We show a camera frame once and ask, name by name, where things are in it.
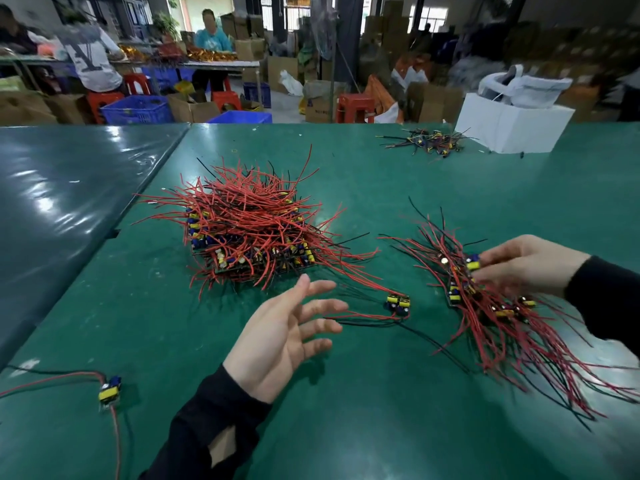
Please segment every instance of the chair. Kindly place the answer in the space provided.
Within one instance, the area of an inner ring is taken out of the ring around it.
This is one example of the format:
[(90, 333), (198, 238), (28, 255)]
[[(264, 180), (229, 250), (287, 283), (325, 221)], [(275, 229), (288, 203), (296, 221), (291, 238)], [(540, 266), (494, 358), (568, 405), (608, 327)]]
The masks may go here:
[(149, 87), (149, 82), (147, 76), (144, 74), (124, 74), (124, 83), (127, 86), (127, 90), (129, 94), (136, 95), (140, 94), (136, 87), (136, 83), (138, 83), (139, 87), (142, 90), (142, 94), (150, 96), (151, 88)]
[(211, 93), (211, 100), (216, 103), (220, 112), (225, 111), (225, 104), (231, 104), (235, 107), (236, 111), (242, 111), (242, 105), (240, 104), (240, 98), (233, 91), (219, 91)]
[(107, 104), (111, 104), (112, 102), (119, 101), (124, 99), (124, 94), (122, 93), (89, 93), (86, 96), (87, 101), (89, 101), (89, 106), (91, 106), (91, 112), (93, 113), (93, 117), (95, 118), (95, 122), (99, 125), (104, 124), (104, 118), (100, 113), (100, 108), (102, 106), (106, 106)]
[(341, 94), (335, 115), (336, 123), (373, 123), (376, 106), (364, 94)]

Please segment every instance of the factory floor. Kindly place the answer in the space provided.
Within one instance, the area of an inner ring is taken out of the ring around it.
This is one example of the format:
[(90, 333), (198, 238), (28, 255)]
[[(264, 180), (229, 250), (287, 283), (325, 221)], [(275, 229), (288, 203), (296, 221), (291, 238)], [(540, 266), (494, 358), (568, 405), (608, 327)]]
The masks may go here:
[[(230, 77), (229, 80), (234, 92), (244, 94), (242, 80), (233, 77)], [(299, 97), (271, 91), (271, 108), (265, 109), (265, 111), (273, 115), (274, 123), (304, 123), (304, 115), (298, 112), (299, 103)]]

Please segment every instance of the white box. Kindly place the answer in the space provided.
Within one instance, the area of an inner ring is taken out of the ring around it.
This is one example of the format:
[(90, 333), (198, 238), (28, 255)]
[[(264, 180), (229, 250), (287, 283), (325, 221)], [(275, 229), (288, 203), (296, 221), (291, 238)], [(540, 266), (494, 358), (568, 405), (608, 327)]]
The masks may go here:
[(524, 109), (469, 93), (462, 104), (457, 132), (496, 153), (548, 153), (571, 119), (574, 110), (554, 105)]

